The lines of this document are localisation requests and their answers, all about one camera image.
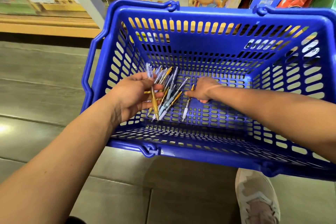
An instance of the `floor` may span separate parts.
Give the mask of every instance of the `floor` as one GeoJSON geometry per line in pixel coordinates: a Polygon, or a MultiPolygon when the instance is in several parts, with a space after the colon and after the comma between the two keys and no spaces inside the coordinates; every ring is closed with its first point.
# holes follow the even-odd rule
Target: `floor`
{"type": "MultiPolygon", "coordinates": [[[[87,52],[0,42],[0,182],[78,115],[87,52]]],[[[240,223],[235,175],[233,167],[106,147],[71,214],[87,224],[240,223]]],[[[336,223],[333,182],[284,175],[271,180],[281,223],[336,223]]]]}

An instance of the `white sneaker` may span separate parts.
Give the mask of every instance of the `white sneaker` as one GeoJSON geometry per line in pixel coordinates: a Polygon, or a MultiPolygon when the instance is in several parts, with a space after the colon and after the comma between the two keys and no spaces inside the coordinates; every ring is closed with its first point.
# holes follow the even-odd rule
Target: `white sneaker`
{"type": "Polygon", "coordinates": [[[239,168],[235,187],[242,224],[279,224],[279,202],[268,177],[239,168]]]}

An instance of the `left arm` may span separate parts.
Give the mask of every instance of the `left arm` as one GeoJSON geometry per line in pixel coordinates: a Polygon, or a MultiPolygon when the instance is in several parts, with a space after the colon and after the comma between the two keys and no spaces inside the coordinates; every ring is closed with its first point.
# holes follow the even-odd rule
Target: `left arm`
{"type": "Polygon", "coordinates": [[[144,102],[151,99],[144,91],[152,85],[146,73],[121,80],[5,180],[0,185],[0,223],[64,223],[116,126],[152,107],[144,102]]]}

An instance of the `plastic basket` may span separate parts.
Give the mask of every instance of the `plastic basket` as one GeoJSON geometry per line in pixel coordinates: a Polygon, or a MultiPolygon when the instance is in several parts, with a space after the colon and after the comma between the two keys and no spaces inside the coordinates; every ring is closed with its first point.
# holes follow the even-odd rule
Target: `plastic basket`
{"type": "MultiPolygon", "coordinates": [[[[178,2],[118,0],[107,11],[102,32],[92,41],[82,85],[82,111],[119,80],[155,67],[178,67],[181,82],[210,75],[223,85],[280,90],[335,103],[336,14],[326,9],[180,7],[178,2]],[[92,87],[88,84],[97,42],[102,49],[92,87]]],[[[121,124],[108,146],[233,167],[336,180],[336,165],[275,134],[257,121],[211,101],[186,97],[163,121],[146,111],[121,124]]]]}

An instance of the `forearm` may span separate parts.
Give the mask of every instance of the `forearm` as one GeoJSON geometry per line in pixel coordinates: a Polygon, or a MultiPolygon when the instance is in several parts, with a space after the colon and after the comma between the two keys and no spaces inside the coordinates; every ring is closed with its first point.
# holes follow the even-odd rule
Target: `forearm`
{"type": "Polygon", "coordinates": [[[336,162],[336,105],[271,90],[216,87],[213,99],[246,114],[275,133],[336,162]]]}
{"type": "Polygon", "coordinates": [[[104,98],[94,103],[1,184],[0,222],[65,222],[117,124],[113,108],[104,98]]]}

